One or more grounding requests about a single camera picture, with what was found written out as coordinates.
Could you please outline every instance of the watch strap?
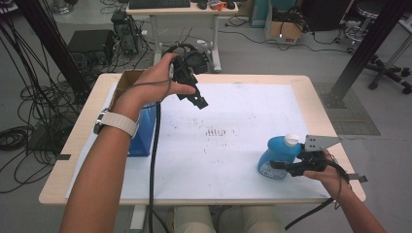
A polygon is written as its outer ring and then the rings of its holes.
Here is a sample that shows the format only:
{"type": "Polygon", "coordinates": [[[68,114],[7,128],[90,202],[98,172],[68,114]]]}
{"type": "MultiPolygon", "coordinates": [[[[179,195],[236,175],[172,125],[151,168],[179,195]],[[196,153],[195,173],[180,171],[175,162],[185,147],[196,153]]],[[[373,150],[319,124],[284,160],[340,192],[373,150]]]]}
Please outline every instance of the watch strap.
{"type": "Polygon", "coordinates": [[[131,118],[116,113],[106,112],[101,119],[101,124],[110,125],[128,133],[133,137],[136,133],[137,123],[131,118]]]}

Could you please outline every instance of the black keyboard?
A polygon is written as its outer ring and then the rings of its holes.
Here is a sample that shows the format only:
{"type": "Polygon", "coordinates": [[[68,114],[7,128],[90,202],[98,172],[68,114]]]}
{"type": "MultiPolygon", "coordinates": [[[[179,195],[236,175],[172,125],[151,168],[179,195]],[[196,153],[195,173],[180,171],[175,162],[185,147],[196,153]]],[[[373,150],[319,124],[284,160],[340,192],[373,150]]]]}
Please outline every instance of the black keyboard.
{"type": "Polygon", "coordinates": [[[190,0],[130,0],[129,9],[189,8],[190,0]]]}

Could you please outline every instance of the white paper sheet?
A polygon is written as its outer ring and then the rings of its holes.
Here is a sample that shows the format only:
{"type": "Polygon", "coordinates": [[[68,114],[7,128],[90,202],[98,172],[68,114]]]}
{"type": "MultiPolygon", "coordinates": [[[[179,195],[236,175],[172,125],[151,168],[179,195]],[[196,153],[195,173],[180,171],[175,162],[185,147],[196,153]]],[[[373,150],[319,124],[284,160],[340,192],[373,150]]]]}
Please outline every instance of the white paper sheet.
{"type": "MultiPolygon", "coordinates": [[[[328,197],[319,182],[290,175],[273,180],[258,172],[258,160],[270,138],[294,133],[304,143],[307,128],[291,86],[246,83],[197,86],[208,107],[198,110],[176,95],[161,104],[155,199],[328,197]]],[[[79,168],[93,142],[91,134],[79,159],[79,168]]],[[[150,163],[150,156],[127,158],[121,199],[149,198],[150,163]]]]}

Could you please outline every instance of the khaki pants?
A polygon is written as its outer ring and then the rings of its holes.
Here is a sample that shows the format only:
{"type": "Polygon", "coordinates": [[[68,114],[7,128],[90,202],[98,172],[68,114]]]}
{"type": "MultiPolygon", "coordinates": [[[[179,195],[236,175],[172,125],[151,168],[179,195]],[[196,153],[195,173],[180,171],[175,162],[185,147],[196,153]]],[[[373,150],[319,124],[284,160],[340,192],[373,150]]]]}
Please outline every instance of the khaki pants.
{"type": "MultiPolygon", "coordinates": [[[[175,233],[216,233],[207,206],[176,207],[175,233]]],[[[275,206],[233,206],[220,219],[220,233],[286,232],[275,206]]]]}

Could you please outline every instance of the wristwatch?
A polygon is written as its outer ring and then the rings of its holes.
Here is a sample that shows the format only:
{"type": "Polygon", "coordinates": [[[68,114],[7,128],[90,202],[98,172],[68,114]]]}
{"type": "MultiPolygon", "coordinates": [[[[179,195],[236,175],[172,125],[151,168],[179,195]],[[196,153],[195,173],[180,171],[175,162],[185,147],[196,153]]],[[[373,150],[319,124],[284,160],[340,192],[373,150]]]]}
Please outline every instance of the wristwatch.
{"type": "Polygon", "coordinates": [[[109,109],[104,109],[97,118],[94,124],[93,132],[99,134],[104,125],[110,125],[128,133],[130,137],[134,137],[138,124],[131,118],[116,113],[109,112],[109,109]]]}

